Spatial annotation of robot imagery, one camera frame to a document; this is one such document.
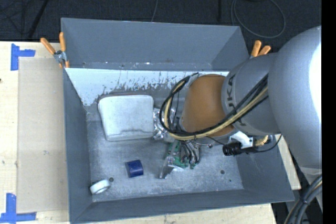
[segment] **yellow cable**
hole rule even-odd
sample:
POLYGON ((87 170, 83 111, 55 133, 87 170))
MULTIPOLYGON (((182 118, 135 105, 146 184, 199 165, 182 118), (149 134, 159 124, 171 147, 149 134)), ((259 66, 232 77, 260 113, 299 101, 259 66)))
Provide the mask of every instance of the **yellow cable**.
MULTIPOLYGON (((181 82, 175 89, 174 92, 176 92, 178 90, 178 88, 182 85, 183 82, 181 82)), ((173 138, 177 139, 177 140, 191 140, 191 139, 195 139, 195 138, 202 138, 202 137, 206 137, 209 136, 211 134, 214 134, 218 131, 220 131, 221 129, 228 127, 230 124, 232 124, 233 122, 235 122, 238 118, 240 118, 241 116, 243 116, 244 114, 246 114, 257 102, 260 101, 260 99, 263 97, 263 95, 267 92, 268 87, 265 87, 260 94, 258 94, 251 102, 249 102, 244 108, 242 108, 237 114, 235 114, 234 116, 232 116, 230 119, 228 119, 227 121, 223 122, 221 125, 219 125, 218 127, 209 130, 207 132, 201 133, 201 134, 196 134, 196 135, 189 135, 189 136, 180 136, 180 135, 176 135, 173 133, 169 133, 170 136, 172 136, 173 138)), ((170 104, 172 102, 172 97, 169 98, 165 111, 164 111, 164 125, 166 128, 168 128, 168 110, 170 107, 170 104)))

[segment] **cardboard sheet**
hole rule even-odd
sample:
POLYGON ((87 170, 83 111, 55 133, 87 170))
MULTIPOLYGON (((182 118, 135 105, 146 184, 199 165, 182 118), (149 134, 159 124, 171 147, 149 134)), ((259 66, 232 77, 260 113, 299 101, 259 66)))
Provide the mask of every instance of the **cardboard sheet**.
POLYGON ((54 58, 20 61, 18 212, 68 209, 63 100, 54 58))

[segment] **metal bracket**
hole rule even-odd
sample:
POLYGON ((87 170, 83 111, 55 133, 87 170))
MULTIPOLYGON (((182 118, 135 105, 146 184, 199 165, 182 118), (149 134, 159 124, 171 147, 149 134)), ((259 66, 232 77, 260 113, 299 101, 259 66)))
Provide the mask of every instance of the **metal bracket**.
POLYGON ((241 131, 238 131, 237 133, 230 136, 229 138, 230 143, 232 142, 232 139, 239 141, 242 144, 241 148, 253 147, 253 138, 248 137, 241 131))

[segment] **white sponge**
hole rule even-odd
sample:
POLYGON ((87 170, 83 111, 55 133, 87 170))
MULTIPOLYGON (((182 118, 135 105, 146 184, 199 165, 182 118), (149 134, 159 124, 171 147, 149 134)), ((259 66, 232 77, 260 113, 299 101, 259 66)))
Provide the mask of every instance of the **white sponge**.
POLYGON ((154 100, 150 95, 107 95, 98 102, 108 141, 147 138, 154 132, 154 100))

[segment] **black carpet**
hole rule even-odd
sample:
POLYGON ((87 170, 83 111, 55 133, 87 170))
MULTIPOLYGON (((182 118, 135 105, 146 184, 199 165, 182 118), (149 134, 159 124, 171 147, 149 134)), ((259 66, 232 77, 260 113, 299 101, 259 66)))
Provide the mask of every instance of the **black carpet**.
MULTIPOLYGON (((182 24, 231 25, 233 0, 50 0, 36 27, 28 38, 33 21, 43 0, 0 0, 0 40, 39 40, 46 37, 58 41, 62 17, 137 20, 182 24)), ((249 51, 256 39, 272 46, 273 52, 295 35, 321 25, 321 0, 270 0, 261 2, 237 0, 242 33, 249 51), (286 20, 284 31, 283 16, 286 20)))

